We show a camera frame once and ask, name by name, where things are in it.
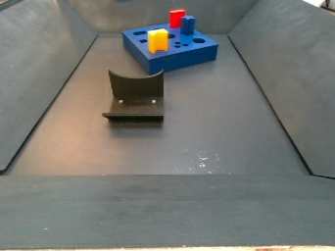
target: bin floor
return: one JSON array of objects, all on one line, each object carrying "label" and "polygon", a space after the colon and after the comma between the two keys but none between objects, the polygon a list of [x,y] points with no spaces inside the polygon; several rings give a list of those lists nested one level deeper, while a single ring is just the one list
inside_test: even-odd
[{"label": "bin floor", "polygon": [[165,121],[114,123],[107,71],[147,74],[120,35],[102,35],[7,175],[307,175],[230,39],[211,37],[218,60],[166,73]]}]

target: black plastic piece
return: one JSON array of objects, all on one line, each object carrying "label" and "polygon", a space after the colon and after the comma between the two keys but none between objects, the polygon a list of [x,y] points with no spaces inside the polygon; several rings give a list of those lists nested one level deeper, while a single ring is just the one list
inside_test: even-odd
[{"label": "black plastic piece", "polygon": [[108,71],[112,90],[110,120],[165,119],[165,71],[147,77],[127,77]]}]

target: yellow block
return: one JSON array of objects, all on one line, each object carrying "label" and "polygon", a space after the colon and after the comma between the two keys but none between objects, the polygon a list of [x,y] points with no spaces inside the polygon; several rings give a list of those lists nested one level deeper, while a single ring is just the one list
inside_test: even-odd
[{"label": "yellow block", "polygon": [[149,44],[151,53],[169,50],[169,31],[165,28],[149,31]]}]

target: gray wall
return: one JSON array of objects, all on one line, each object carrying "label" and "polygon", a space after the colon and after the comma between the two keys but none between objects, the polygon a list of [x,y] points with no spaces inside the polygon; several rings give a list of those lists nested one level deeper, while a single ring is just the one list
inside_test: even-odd
[{"label": "gray wall", "polygon": [[319,176],[335,176],[334,27],[335,17],[302,0],[262,0],[230,33]]},{"label": "gray wall", "polygon": [[206,33],[229,33],[259,0],[67,0],[100,33],[169,22],[169,11],[185,8]]},{"label": "gray wall", "polygon": [[0,30],[2,172],[98,34],[62,0],[23,1],[6,9]]}]

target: red peg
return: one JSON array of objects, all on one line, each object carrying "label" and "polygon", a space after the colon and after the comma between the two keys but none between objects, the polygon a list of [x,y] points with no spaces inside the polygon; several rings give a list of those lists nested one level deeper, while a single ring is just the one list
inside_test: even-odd
[{"label": "red peg", "polygon": [[181,27],[182,26],[182,17],[185,17],[185,10],[173,10],[170,11],[170,27]]}]

